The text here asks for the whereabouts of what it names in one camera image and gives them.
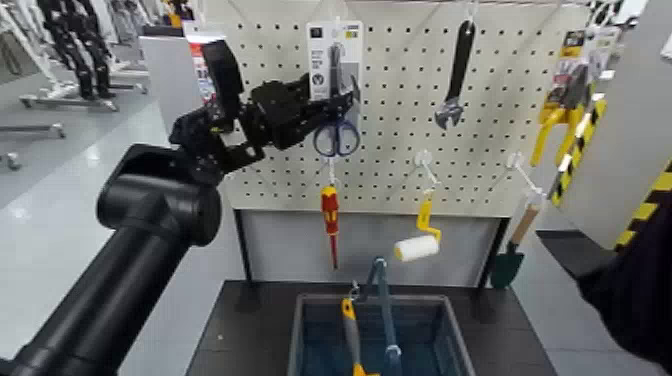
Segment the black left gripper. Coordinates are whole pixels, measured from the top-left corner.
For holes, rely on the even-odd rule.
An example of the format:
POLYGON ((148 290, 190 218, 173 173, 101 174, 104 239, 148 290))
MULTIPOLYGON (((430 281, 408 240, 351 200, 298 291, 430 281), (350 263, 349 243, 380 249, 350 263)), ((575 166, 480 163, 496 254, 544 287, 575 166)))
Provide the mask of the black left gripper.
POLYGON ((314 130, 318 135, 350 128, 346 113, 359 103, 359 92, 309 103, 309 75, 303 74, 290 82, 265 81, 250 92, 249 99, 249 140, 285 150, 314 130))

